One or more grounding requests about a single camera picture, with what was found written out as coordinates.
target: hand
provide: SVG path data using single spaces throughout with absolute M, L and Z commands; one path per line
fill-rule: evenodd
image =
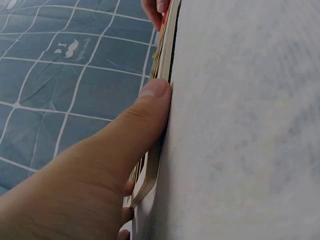
M 128 239 L 119 232 L 133 218 L 122 208 L 133 190 L 127 179 L 162 134 L 171 94 L 167 81 L 150 81 L 104 129 L 0 197 L 0 239 Z
M 155 29 L 160 31 L 162 13 L 169 7 L 170 0 L 141 0 L 142 8 L 153 23 Z

